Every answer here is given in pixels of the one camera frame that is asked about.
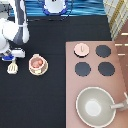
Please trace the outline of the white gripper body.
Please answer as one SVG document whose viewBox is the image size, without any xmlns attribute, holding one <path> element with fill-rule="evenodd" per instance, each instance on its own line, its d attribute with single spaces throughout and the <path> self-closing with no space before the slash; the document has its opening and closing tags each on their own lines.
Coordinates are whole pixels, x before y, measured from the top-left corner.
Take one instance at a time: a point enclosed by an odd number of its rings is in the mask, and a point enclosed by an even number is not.
<svg viewBox="0 0 128 128">
<path fill-rule="evenodd" d="M 5 54 L 0 53 L 0 57 L 3 61 L 14 61 L 17 58 L 24 58 L 25 51 L 22 48 L 15 48 L 10 50 L 9 52 L 6 52 Z"/>
</svg>

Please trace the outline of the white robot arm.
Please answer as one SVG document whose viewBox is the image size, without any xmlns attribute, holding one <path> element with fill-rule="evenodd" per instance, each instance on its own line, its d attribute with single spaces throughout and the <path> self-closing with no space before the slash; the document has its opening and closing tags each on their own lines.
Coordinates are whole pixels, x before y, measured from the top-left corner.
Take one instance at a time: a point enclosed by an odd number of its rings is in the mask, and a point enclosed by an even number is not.
<svg viewBox="0 0 128 128">
<path fill-rule="evenodd" d="M 8 0 L 14 10 L 14 21 L 0 18 L 0 57 L 4 61 L 24 58 L 25 51 L 21 48 L 11 49 L 9 42 L 23 45 L 29 40 L 29 30 L 25 0 Z"/>
</svg>

